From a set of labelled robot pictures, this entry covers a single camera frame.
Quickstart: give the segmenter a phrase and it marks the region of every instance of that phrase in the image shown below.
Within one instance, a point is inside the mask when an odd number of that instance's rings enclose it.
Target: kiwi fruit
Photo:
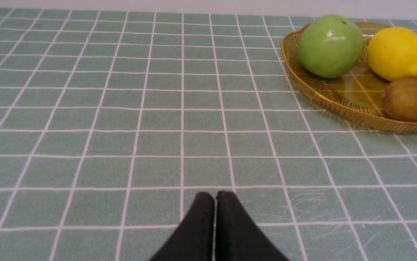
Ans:
[[[417,79],[390,83],[382,94],[382,106],[395,120],[417,123]]]

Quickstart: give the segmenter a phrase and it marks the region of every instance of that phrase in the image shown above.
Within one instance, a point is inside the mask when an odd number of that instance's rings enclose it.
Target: lemon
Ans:
[[[417,33],[403,27],[385,28],[369,41],[369,67],[388,80],[417,78]]]

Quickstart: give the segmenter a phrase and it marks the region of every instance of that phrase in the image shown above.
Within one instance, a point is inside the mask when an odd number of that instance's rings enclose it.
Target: amber glass plate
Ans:
[[[356,24],[364,36],[363,54],[349,73],[332,80],[310,73],[298,59],[297,45],[308,25],[286,35],[281,43],[281,51],[292,84],[323,109],[361,127],[383,132],[417,133],[417,123],[391,119],[384,113],[382,93],[390,82],[373,73],[366,61],[366,47],[371,37],[388,26],[367,22]]]

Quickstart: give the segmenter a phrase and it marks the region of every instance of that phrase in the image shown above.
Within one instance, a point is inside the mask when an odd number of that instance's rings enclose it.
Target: green checkered tablecloth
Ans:
[[[145,261],[218,190],[292,261],[417,261],[417,135],[291,86],[313,19],[0,8],[0,261]]]

